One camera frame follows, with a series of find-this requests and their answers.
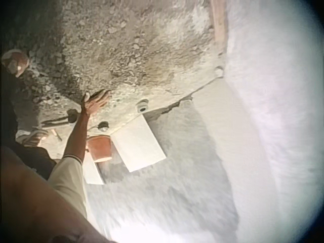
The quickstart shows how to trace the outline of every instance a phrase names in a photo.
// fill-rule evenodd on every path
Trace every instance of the hand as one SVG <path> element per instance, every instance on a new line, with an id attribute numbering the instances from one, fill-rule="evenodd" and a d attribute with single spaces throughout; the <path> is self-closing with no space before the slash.
<path id="1" fill-rule="evenodd" d="M 102 90 L 90 97 L 90 93 L 86 92 L 82 101 L 82 112 L 88 116 L 95 114 L 101 107 L 108 103 L 110 91 Z"/>

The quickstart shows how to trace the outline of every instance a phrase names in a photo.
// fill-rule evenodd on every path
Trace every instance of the orange bucket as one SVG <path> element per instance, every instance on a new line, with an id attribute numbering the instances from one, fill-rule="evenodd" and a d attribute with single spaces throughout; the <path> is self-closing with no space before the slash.
<path id="1" fill-rule="evenodd" d="M 93 136 L 87 139 L 87 148 L 94 162 L 111 159 L 111 139 L 106 135 Z"/>

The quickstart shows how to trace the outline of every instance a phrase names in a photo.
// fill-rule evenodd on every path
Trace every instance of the white board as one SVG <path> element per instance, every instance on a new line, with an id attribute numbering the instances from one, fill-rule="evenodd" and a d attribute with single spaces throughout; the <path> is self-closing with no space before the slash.
<path id="1" fill-rule="evenodd" d="M 104 184 L 96 163 L 93 161 L 90 153 L 87 152 L 83 161 L 83 177 L 87 184 Z"/>
<path id="2" fill-rule="evenodd" d="M 143 115 L 114 132 L 111 139 L 130 172 L 166 158 Z"/>

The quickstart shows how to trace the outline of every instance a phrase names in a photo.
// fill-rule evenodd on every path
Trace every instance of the person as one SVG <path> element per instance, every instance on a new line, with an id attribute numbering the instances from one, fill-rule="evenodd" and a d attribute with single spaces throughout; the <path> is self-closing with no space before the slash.
<path id="1" fill-rule="evenodd" d="M 85 157 L 90 117 L 108 102 L 108 91 L 90 97 L 86 93 L 79 118 L 48 180 L 26 166 L 24 149 L 15 141 L 17 124 L 10 100 L 3 103 L 1 130 L 1 236 L 9 242 L 111 242 L 88 221 L 83 187 L 82 164 Z"/>

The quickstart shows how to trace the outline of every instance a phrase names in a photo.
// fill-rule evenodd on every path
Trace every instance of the dark clothing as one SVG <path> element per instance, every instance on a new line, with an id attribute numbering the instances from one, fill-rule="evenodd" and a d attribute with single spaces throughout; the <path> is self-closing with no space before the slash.
<path id="1" fill-rule="evenodd" d="M 14 81 L 19 81 L 13 75 L 7 73 L 1 65 L 1 146 L 12 149 L 20 159 L 45 180 L 48 180 L 55 161 L 52 160 L 44 148 L 24 147 L 16 142 L 18 131 L 17 116 L 11 102 L 11 93 L 14 89 Z"/>

